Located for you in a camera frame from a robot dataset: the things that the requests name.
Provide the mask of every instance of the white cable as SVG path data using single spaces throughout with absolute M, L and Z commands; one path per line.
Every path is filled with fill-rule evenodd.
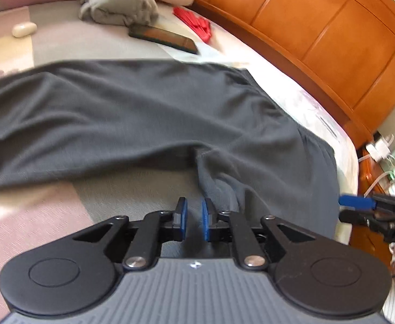
M 375 187 L 377 185 L 377 183 L 379 182 L 380 179 L 382 179 L 384 176 L 387 176 L 388 174 L 391 174 L 392 171 L 388 171 L 388 172 L 384 172 L 381 175 L 379 175 L 377 177 L 377 179 L 375 181 L 373 181 L 373 184 L 370 185 L 370 187 L 367 189 L 367 191 L 365 191 L 364 197 L 367 197 L 369 195 L 369 193 L 371 193 L 371 191 L 373 190 L 373 187 Z
M 394 141 L 394 134 L 391 134 L 391 139 L 388 141 L 388 147 L 391 146 L 393 141 Z
M 370 154 L 366 154 L 365 156 L 362 156 L 362 157 L 358 160 L 358 163 L 361 162 L 361 161 L 363 161 L 363 160 L 365 160 L 365 159 L 367 159 L 367 158 L 369 158 L 369 157 L 371 157 Z

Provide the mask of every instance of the smartphone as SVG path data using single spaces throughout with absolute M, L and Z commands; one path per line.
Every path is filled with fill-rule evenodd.
M 128 28 L 128 34 L 132 38 L 153 41 L 162 45 L 167 45 L 181 51 L 198 54 L 195 42 L 179 34 L 171 33 L 163 29 L 146 25 L 133 24 Z

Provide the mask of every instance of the metal screw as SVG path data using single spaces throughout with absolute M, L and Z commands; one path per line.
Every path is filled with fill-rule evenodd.
M 125 262 L 130 268 L 142 268 L 147 261 L 141 256 L 130 257 Z
M 253 254 L 251 256 L 247 256 L 244 259 L 244 263 L 248 266 L 263 266 L 265 264 L 265 258 Z

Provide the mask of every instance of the bedsheet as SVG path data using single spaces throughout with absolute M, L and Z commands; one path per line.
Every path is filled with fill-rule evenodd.
M 222 28 L 213 26 L 214 37 L 206 45 L 172 15 L 171 7 L 159 4 L 158 26 L 194 39 L 200 51 L 195 56 L 131 39 L 123 27 L 82 22 L 78 9 L 78 2 L 54 2 L 0 12 L 0 74 L 65 59 L 175 58 L 247 68 L 289 115 L 333 147 L 340 190 L 356 193 L 358 163 L 345 132 L 298 84 Z M 13 38 L 12 26 L 23 21 L 37 23 L 38 31 L 27 38 Z M 130 206 L 132 220 L 153 210 L 174 209 L 179 196 L 187 196 L 189 205 L 200 204 L 202 196 L 194 171 L 133 168 L 72 182 L 0 191 L 0 268 L 17 253 L 123 214 Z M 188 223 L 198 224 L 199 216 L 190 215 Z M 335 238 L 347 242 L 349 234 L 349 226 L 341 226 Z M 197 250 L 196 257 L 205 253 L 203 240 L 188 242 Z M 165 245 L 162 253 L 172 255 L 174 246 Z M 0 295 L 0 318 L 6 313 Z

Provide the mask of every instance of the blue clamp handle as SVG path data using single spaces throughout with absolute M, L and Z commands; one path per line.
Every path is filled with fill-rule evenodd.
M 208 208 L 205 200 L 202 200 L 202 225 L 203 225 L 203 239 L 208 241 L 210 239 Z
M 187 206 L 187 199 L 184 202 L 184 207 L 181 210 L 181 234 L 182 234 L 182 239 L 185 239 L 185 231 L 187 228 L 187 211 L 188 211 L 188 206 Z
M 338 199 L 339 205 L 353 207 L 356 210 L 373 210 L 376 208 L 376 201 L 370 197 L 360 197 L 355 195 L 341 195 Z

